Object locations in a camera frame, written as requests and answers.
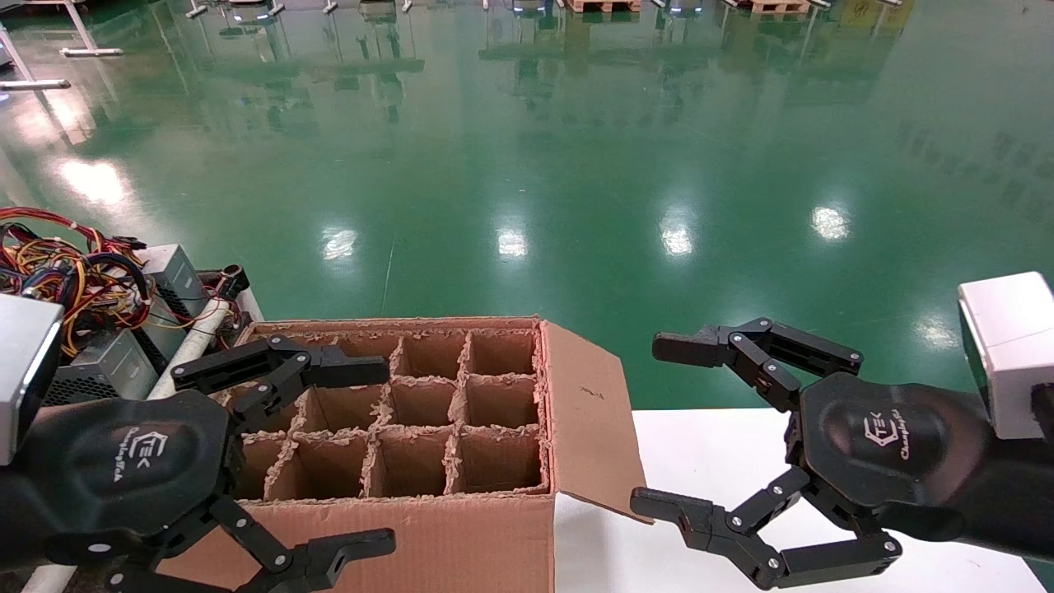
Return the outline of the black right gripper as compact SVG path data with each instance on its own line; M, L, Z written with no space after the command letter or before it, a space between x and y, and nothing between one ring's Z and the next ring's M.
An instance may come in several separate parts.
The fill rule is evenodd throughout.
M963 497L995 439L979 395L859 379L861 353L768 318L655 334L652 357L727 367L773 409L798 410L795 458L804 470L788 469L733 511L652 488L630 494L633 513L676 525L686 547L730 560L758 589L876 577L901 556L881 529L931 543L968 535ZM823 379L802 391L790 367ZM856 537L783 551L765 543L760 530L805 492Z

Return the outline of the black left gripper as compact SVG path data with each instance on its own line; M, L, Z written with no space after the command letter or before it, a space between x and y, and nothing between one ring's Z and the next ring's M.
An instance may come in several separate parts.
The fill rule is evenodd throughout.
M177 390L199 393L41 410L21 448L23 567L93 562L94 545L102 545L108 557L128 554L108 576L110 592L219 592L157 569L222 528L259 564L238 592L316 592L338 584L347 564L395 551L388 528L289 549L221 496L232 418L237 432L252 434L311 387L384 384L390 368L383 357L349 357L339 345L278 335L174 367L170 376ZM207 396L248 382L257 386L230 413Z

